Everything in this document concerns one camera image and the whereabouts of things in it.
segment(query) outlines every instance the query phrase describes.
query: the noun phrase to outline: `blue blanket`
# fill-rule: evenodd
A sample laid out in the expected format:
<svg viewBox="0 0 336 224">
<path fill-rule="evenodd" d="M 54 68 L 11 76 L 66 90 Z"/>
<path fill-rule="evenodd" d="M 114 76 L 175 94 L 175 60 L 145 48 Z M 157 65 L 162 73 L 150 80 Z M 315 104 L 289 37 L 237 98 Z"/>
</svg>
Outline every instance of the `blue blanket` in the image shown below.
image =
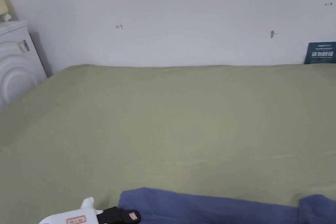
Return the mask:
<svg viewBox="0 0 336 224">
<path fill-rule="evenodd" d="M 336 223 L 336 201 L 322 195 L 303 198 L 296 208 L 139 188 L 124 191 L 118 207 L 138 210 L 142 224 Z"/>
</svg>

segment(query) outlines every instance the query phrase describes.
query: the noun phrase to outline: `red label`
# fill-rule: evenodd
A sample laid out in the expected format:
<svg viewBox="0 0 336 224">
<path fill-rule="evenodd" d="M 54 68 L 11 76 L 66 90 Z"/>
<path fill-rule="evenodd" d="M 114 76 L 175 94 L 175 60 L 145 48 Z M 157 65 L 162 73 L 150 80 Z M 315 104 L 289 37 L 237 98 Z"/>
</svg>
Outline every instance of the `red label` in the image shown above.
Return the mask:
<svg viewBox="0 0 336 224">
<path fill-rule="evenodd" d="M 79 224 L 79 223 L 83 223 L 83 222 L 86 222 L 85 215 L 74 217 L 74 218 L 71 218 L 71 219 L 67 220 L 67 224 Z"/>
</svg>

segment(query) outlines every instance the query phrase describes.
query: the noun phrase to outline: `black clip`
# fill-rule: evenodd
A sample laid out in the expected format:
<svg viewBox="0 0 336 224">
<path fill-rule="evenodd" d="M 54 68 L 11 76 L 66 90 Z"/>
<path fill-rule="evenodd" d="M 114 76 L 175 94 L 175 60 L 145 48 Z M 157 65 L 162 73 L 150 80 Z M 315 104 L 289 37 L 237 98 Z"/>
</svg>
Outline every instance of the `black clip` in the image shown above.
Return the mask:
<svg viewBox="0 0 336 224">
<path fill-rule="evenodd" d="M 97 214 L 99 224 L 137 224 L 141 216 L 137 210 L 124 210 L 112 207 Z"/>
</svg>

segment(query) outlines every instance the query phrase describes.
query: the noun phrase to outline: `sticker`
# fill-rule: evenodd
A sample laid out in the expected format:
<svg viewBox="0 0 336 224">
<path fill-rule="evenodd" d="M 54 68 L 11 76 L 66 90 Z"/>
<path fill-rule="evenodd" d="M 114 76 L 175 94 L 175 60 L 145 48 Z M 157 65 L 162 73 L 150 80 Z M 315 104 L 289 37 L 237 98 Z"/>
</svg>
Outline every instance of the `sticker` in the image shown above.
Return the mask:
<svg viewBox="0 0 336 224">
<path fill-rule="evenodd" d="M 132 220 L 138 219 L 135 213 L 130 213 L 129 216 L 132 218 Z"/>
<path fill-rule="evenodd" d="M 67 224 L 79 224 L 79 223 L 83 223 L 83 222 L 86 222 L 85 215 L 78 216 L 78 217 L 71 218 L 71 219 L 67 220 Z"/>
<path fill-rule="evenodd" d="M 24 42 L 20 41 L 17 43 L 19 49 L 21 50 L 22 52 L 22 55 L 25 55 L 27 53 L 26 49 L 25 49 L 25 44 Z"/>
</svg>

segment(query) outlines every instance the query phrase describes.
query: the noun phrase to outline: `mattress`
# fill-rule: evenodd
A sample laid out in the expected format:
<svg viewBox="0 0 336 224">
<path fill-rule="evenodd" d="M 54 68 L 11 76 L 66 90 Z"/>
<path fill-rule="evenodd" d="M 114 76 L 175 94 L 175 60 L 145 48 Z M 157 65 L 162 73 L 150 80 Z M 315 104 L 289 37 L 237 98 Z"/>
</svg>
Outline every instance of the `mattress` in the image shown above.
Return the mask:
<svg viewBox="0 0 336 224">
<path fill-rule="evenodd" d="M 297 205 L 336 199 L 336 65 L 82 65 L 0 113 L 2 223 L 124 190 Z"/>
</svg>

